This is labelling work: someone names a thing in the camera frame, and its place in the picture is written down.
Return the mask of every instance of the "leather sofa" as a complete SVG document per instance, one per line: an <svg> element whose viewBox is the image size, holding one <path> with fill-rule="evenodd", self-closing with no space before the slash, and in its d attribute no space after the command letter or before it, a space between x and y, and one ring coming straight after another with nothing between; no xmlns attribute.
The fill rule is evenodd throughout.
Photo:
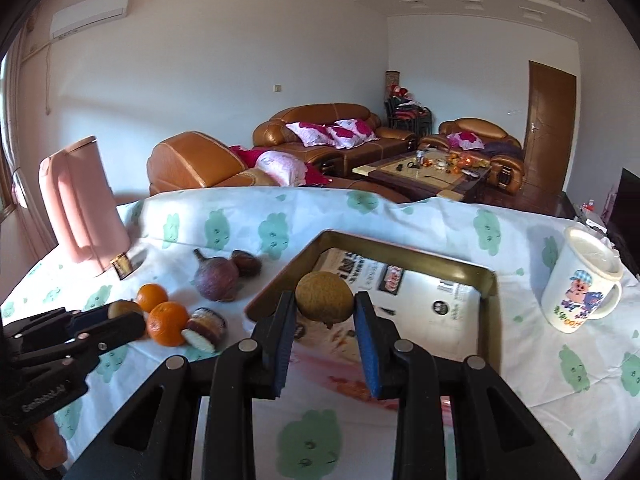
<svg viewBox="0 0 640 480"><path fill-rule="evenodd" d="M482 142L485 144L500 140L501 142L508 142L509 144L522 149L518 139L510 136L497 124L485 121L484 119L475 118L462 118L456 119L455 121L443 122L438 127L437 135L423 137L420 140L418 149L433 147L448 152L460 152L461 150L459 149L450 148L449 141L447 140L448 135L455 134L457 132L473 132L480 137ZM491 172L487 179L487 182L491 186L495 186L511 194L517 193L524 181L525 168L523 160L519 160L514 156L505 154L487 156L482 153L478 153L477 150L474 150L474 155L480 158L485 158L491 163Z"/></svg>
<svg viewBox="0 0 640 480"><path fill-rule="evenodd" d="M246 164L222 142L200 132L184 132L157 144L146 162L149 194L206 187L277 186L268 174ZM396 203L410 200L363 180L331 177L325 187L377 193Z"/></svg>
<svg viewBox="0 0 640 480"><path fill-rule="evenodd" d="M348 150L336 150L330 146L306 148L300 138L286 126L298 122L331 124L341 119L363 119L379 139ZM349 176L351 170L358 166L410 152L415 149L416 144L417 136L413 132L385 128L381 126L380 118L368 108L344 103L287 108L254 130L254 146L266 146L291 153L312 163L322 173L336 176Z"/></svg>

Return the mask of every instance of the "coffee table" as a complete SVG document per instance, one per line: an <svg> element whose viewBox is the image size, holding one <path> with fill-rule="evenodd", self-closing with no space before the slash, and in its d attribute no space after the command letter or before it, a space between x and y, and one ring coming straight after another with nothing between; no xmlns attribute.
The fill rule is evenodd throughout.
<svg viewBox="0 0 640 480"><path fill-rule="evenodd" d="M446 160L449 153L432 148L425 150L424 156ZM441 196L457 202L475 202L490 172L490 168L473 168L480 177L471 178L464 173L446 173L434 166L409 168L408 164L412 161L415 161L415 152L403 153L359 166L353 169L353 173L363 176L370 182L396 190L414 201ZM402 164L400 171L398 171L399 164Z"/></svg>

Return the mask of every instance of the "white wall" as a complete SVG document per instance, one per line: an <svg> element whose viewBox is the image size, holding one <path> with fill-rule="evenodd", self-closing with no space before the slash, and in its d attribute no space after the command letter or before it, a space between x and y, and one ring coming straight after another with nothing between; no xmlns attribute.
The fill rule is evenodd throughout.
<svg viewBox="0 0 640 480"><path fill-rule="evenodd" d="M50 17L82 0L44 0ZM22 67L23 168L36 193L47 155L88 135L120 202L146 196L152 148L185 130L251 146L254 128L290 106L360 103L381 111L386 19L352 0L130 0L129 15L51 47ZM273 85L281 84L282 93Z"/></svg>
<svg viewBox="0 0 640 480"><path fill-rule="evenodd" d="M529 60L578 77L578 44L540 28L453 15L388 18L389 69L442 121L479 117L524 141Z"/></svg>
<svg viewBox="0 0 640 480"><path fill-rule="evenodd" d="M640 175L640 50L606 0L588 0L591 27L580 38L582 116L567 193L602 211L622 168Z"/></svg>

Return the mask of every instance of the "orange fruit on table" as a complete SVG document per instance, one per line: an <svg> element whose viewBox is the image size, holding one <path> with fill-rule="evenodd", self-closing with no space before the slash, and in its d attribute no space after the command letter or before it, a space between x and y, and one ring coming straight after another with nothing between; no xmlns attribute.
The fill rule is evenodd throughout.
<svg viewBox="0 0 640 480"><path fill-rule="evenodd" d="M187 326L189 313L180 303L160 303L146 318L146 331L162 346L180 346L185 343L180 333Z"/></svg>
<svg viewBox="0 0 640 480"><path fill-rule="evenodd" d="M169 301L169 296L166 290L157 283L147 283L141 286L136 296L136 303L145 312L151 312L156 306L165 301Z"/></svg>

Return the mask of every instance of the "air conditioner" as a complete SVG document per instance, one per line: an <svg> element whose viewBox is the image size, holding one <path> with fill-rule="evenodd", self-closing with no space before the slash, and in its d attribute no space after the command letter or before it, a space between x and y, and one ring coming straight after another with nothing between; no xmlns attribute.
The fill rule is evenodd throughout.
<svg viewBox="0 0 640 480"><path fill-rule="evenodd" d="M127 15L129 0L85 0L59 10L51 20L50 39L64 38L100 23Z"/></svg>

